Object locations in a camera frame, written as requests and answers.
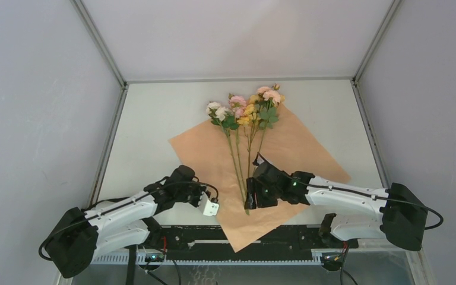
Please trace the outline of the orange green wrapping paper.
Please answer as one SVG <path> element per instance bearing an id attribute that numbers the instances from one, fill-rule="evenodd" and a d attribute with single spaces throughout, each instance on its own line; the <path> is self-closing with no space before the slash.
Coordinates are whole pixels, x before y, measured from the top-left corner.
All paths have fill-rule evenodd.
<path id="1" fill-rule="evenodd" d="M 303 171 L 336 182 L 350 181 L 350 175 L 293 112 L 281 106 L 277 113 L 281 122 L 266 131 L 261 149 L 267 160 L 287 173 Z M 256 150 L 260 140 L 258 135 L 253 144 Z M 200 181 L 218 189 L 220 208 L 216 219 L 229 233 L 270 230 L 305 209 L 303 204 L 280 201 L 276 207 L 246 214 L 228 142 L 222 130 L 209 121 L 171 138 L 169 142 L 182 164 L 194 169 Z"/>

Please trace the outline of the yellow fake flower stem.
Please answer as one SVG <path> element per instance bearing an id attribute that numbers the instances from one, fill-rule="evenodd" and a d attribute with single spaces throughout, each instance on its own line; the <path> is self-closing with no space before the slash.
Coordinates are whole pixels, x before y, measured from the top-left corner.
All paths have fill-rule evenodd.
<path id="1" fill-rule="evenodd" d="M 247 140 L 247 152 L 248 152 L 248 166 L 247 176 L 251 174 L 251 158 L 252 158 L 252 145 L 258 129 L 258 114 L 257 107 L 260 96 L 253 94 L 249 99 L 245 99 L 241 96 L 236 96 L 233 101 L 235 107 L 236 122 L 243 127 L 243 134 Z"/>

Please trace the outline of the white fake flower stem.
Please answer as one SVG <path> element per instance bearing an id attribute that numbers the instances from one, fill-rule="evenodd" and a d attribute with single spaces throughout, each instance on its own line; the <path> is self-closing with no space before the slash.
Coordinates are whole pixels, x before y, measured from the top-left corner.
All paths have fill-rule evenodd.
<path id="1" fill-rule="evenodd" d="M 229 151 L 232 158 L 233 167 L 236 174 L 237 184 L 239 190 L 241 190 L 240 182 L 239 182 L 239 175 L 238 175 L 238 167 L 236 166 L 236 146 L 235 146 L 235 130 L 238 128 L 235 123 L 235 117 L 233 116 L 233 112 L 230 108 L 230 105 L 222 105 L 219 102 L 209 102 L 206 107 L 206 113 L 210 117 L 210 122 L 215 125 L 219 126 L 226 137 L 226 140 L 229 145 Z M 245 206 L 246 198 L 242 201 L 242 205 Z"/>

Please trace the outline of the pink fake flower stem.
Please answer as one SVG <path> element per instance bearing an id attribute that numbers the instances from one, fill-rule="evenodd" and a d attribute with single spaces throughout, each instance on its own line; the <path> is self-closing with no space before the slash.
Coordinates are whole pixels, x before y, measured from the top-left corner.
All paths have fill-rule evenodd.
<path id="1" fill-rule="evenodd" d="M 244 183 L 244 177 L 242 174 L 242 164 L 241 164 L 241 159 L 240 159 L 240 134 L 239 134 L 239 119 L 243 116 L 245 112 L 245 107 L 247 106 L 246 100 L 242 96 L 236 96 L 232 93 L 229 94 L 229 105 L 230 108 L 233 112 L 233 116 L 235 117 L 235 123 L 237 125 L 237 129 L 235 130 L 235 146 L 236 146 L 236 166 L 238 169 L 238 175 L 239 175 L 239 182 L 240 182 L 240 187 L 241 187 L 241 197 L 242 201 L 245 200 L 246 198 L 246 189 L 245 189 L 245 183 Z"/>
<path id="2" fill-rule="evenodd" d="M 266 130 L 272 128 L 278 122 L 277 108 L 285 101 L 285 97 L 279 93 L 280 84 L 275 83 L 271 87 L 263 86 L 257 89 L 258 95 L 258 128 L 262 131 L 258 152 L 261 151 Z"/>

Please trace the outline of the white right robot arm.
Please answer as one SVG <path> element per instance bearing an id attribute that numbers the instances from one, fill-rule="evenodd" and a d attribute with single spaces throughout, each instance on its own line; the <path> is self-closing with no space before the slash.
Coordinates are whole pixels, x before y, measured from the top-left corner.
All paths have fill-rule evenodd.
<path id="1" fill-rule="evenodd" d="M 389 188 L 361 188 L 309 172 L 288 174 L 261 154 L 252 164 L 255 170 L 246 180 L 247 210 L 275 207 L 284 201 L 353 211 L 350 215 L 334 212 L 324 216 L 318 236 L 330 248 L 347 248 L 360 239 L 385 239 L 398 248 L 419 251 L 424 232 L 444 223 L 441 213 L 424 205 L 400 183 Z"/>

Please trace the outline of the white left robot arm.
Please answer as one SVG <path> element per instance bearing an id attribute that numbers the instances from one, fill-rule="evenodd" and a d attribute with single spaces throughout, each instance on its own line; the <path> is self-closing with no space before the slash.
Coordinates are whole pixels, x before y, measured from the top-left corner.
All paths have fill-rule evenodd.
<path id="1" fill-rule="evenodd" d="M 215 186 L 201 182 L 193 169 L 180 165 L 132 196 L 106 199 L 86 210 L 69 209 L 40 244 L 38 254 L 54 263 L 63 278 L 71 278 L 117 249 L 157 246 L 162 227 L 154 216 L 175 204 L 189 204 L 205 216 L 215 216 L 218 200 Z"/>

